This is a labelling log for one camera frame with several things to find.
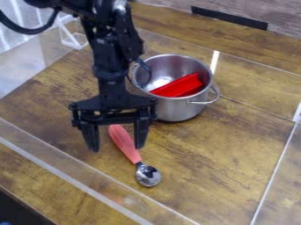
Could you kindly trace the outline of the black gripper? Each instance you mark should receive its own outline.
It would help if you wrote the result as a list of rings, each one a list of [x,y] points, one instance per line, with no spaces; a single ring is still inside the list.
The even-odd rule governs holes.
[[[145,146],[151,121],[155,119],[155,98],[129,93],[126,81],[99,78],[99,95],[71,103],[72,125],[82,129],[88,150],[98,152],[100,137],[98,126],[110,124],[134,124],[135,148]]]

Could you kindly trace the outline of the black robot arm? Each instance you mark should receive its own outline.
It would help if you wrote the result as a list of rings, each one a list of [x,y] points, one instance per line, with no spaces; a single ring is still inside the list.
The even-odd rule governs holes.
[[[130,93],[126,78],[133,62],[141,62],[143,40],[131,20],[127,0],[24,0],[39,8],[54,8],[82,20],[92,48],[92,73],[99,94],[70,104],[72,125],[83,133],[88,150],[100,148],[99,127],[111,124],[134,125],[134,144],[143,147],[157,100]]]

